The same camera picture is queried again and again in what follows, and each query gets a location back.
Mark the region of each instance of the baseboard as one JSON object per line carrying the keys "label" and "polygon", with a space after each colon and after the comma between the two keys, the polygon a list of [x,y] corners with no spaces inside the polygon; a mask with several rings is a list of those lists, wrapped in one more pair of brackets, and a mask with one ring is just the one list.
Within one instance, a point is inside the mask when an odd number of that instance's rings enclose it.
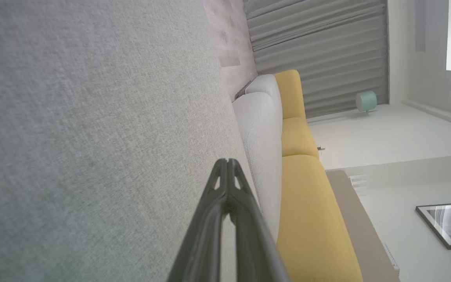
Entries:
{"label": "baseboard", "polygon": [[436,116],[438,118],[442,118],[442,119],[444,119],[446,121],[449,121],[451,123],[451,113],[450,112],[438,109],[436,107],[432,107],[432,106],[426,105],[424,103],[408,100],[408,99],[403,100],[403,104],[405,104],[407,106],[410,106],[412,108],[421,110],[423,112],[426,112],[428,114],[432,114],[433,116]]}

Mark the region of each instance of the gray curtain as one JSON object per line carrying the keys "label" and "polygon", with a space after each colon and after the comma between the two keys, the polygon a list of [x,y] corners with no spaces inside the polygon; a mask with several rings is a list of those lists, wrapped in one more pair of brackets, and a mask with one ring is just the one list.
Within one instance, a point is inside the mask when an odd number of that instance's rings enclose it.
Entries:
{"label": "gray curtain", "polygon": [[299,71],[308,118],[388,103],[386,0],[285,0],[245,5],[259,74]]}

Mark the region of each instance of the sofa cushion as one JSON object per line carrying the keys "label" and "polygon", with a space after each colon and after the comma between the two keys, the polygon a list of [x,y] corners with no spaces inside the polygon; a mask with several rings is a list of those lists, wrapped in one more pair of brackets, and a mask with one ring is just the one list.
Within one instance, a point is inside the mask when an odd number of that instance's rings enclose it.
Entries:
{"label": "sofa cushion", "polygon": [[361,282],[361,271],[332,187],[319,160],[283,157],[277,249],[292,282]]}
{"label": "sofa cushion", "polygon": [[283,102],[283,118],[306,119],[299,72],[287,70],[276,73],[274,77],[276,77],[281,101]]}
{"label": "sofa cushion", "polygon": [[245,89],[245,94],[263,92],[268,94],[272,99],[272,104],[276,109],[277,121],[279,127],[283,126],[283,105],[281,105],[280,90],[276,78],[272,74],[260,75],[254,79]]}
{"label": "sofa cushion", "polygon": [[268,94],[256,92],[233,103],[245,152],[267,226],[278,237],[281,205],[281,132]]}
{"label": "sofa cushion", "polygon": [[283,119],[283,157],[287,155],[312,155],[319,159],[319,152],[307,121],[300,117]]}

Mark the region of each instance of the yellow cushion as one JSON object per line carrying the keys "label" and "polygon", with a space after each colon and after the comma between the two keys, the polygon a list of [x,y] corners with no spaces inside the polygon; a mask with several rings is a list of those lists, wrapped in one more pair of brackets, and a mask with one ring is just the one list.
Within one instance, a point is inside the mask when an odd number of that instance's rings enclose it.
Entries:
{"label": "yellow cushion", "polygon": [[354,248],[315,157],[283,157],[277,249],[292,282],[362,282]]}
{"label": "yellow cushion", "polygon": [[283,118],[306,119],[299,72],[287,70],[275,74],[274,77],[280,89]]}
{"label": "yellow cushion", "polygon": [[319,159],[319,152],[307,121],[301,117],[283,119],[281,134],[283,157],[287,155],[312,155]]}

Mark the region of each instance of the sofa armrest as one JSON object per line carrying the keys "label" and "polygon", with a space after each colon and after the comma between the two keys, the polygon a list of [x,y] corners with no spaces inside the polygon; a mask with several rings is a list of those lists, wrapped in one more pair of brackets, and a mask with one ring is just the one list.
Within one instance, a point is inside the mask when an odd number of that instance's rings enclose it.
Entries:
{"label": "sofa armrest", "polygon": [[274,75],[281,94],[281,103],[283,105],[284,118],[304,118],[306,119],[306,110],[304,107],[304,98],[302,97],[302,84],[300,82],[299,72],[296,70],[287,70]]}

